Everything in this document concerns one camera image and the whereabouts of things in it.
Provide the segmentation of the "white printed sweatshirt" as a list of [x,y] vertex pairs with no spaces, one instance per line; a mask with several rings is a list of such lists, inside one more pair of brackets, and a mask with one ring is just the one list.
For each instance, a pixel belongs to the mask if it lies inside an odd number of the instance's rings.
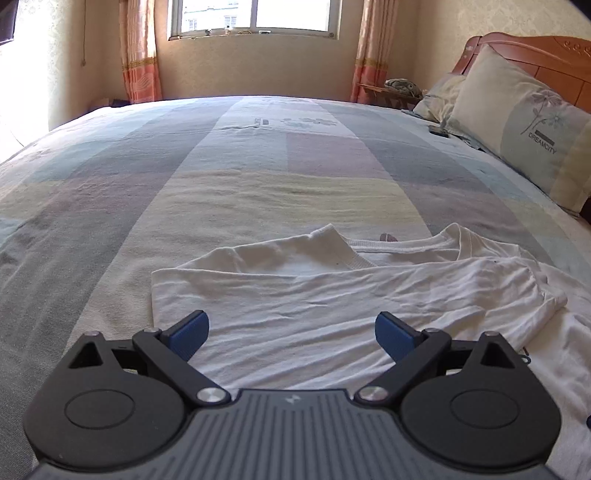
[[550,467],[590,475],[590,290],[518,245],[457,224],[393,243],[325,226],[157,270],[151,299],[162,329],[207,313],[211,333],[190,363],[231,392],[360,388],[390,365],[374,335],[383,311],[461,340],[499,332],[561,410]]

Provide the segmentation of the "patchwork pastel bed sheet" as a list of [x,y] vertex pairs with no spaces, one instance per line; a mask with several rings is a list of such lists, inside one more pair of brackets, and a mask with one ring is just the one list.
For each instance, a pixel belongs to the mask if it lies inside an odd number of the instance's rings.
[[84,333],[154,322],[153,272],[332,226],[422,240],[457,224],[590,290],[590,227],[496,157],[397,110],[283,97],[103,108],[1,166],[1,475],[26,408]]

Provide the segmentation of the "black remote control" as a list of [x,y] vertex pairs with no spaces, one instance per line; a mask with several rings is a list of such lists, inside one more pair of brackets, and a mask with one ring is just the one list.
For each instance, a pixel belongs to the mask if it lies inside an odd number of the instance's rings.
[[436,135],[436,136],[440,136],[440,137],[444,137],[444,138],[450,137],[449,132],[445,128],[442,128],[437,125],[430,125],[428,127],[428,130],[431,134]]

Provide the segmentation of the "rear pastel pillow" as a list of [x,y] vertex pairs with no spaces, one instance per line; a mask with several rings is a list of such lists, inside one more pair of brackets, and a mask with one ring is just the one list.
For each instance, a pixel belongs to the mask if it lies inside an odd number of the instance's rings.
[[445,123],[451,116],[465,80],[464,75],[444,75],[415,106],[413,113],[428,121]]

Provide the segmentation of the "pastel pillow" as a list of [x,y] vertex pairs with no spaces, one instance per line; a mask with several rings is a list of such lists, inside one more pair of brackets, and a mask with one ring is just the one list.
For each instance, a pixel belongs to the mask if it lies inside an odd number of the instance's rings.
[[574,214],[590,198],[590,114],[488,45],[466,76],[447,127],[477,141]]
[[445,123],[451,116],[465,80],[464,75],[444,75],[415,106],[413,113],[428,121]]

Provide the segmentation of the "front pastel pillow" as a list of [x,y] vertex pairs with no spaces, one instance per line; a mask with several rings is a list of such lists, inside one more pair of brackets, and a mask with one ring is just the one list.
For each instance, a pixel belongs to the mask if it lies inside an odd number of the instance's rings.
[[477,141],[574,214],[590,198],[590,114],[488,45],[466,76],[447,127]]

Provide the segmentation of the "wooden bedside table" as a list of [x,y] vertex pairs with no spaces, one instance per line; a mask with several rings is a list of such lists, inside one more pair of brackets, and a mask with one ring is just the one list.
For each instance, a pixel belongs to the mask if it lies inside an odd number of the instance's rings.
[[404,95],[397,90],[386,87],[360,84],[360,88],[368,96],[369,104],[374,106],[384,106],[398,110],[413,110],[421,101],[421,98]]

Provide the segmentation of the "wooden headboard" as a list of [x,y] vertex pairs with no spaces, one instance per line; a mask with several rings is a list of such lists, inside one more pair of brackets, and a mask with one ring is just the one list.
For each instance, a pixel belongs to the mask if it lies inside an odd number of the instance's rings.
[[467,75],[484,45],[546,84],[567,102],[590,112],[589,40],[567,36],[521,37],[501,32],[474,36],[467,41],[452,72]]

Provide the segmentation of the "right orange striped curtain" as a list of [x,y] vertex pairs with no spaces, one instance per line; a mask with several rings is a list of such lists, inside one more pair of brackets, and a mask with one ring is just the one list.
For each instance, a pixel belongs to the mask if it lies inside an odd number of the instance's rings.
[[365,0],[349,101],[369,104],[363,85],[382,86],[386,80],[393,45],[396,0]]

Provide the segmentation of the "orange striped curtain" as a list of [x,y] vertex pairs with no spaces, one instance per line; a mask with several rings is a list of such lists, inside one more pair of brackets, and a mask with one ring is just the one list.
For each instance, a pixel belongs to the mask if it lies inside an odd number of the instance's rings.
[[153,0],[119,2],[123,83],[132,104],[162,99],[157,62]]
[[396,0],[365,0],[349,101],[369,104],[363,85],[382,86],[386,80],[393,45]]

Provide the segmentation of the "left orange striped curtain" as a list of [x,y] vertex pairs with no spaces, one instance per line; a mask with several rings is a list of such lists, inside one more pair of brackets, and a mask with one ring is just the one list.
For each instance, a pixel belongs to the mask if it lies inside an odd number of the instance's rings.
[[153,0],[119,2],[123,83],[132,104],[162,99],[157,62]]

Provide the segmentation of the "window with white frame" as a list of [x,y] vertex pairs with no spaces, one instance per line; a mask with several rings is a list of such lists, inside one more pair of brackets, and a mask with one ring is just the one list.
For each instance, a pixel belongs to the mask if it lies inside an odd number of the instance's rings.
[[168,3],[168,38],[303,35],[335,38],[335,0],[179,0]]

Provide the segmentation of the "wall mounted black television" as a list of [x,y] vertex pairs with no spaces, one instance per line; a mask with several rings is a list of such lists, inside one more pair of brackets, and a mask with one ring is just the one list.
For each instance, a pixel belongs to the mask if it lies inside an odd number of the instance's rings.
[[18,0],[0,0],[0,45],[14,38]]

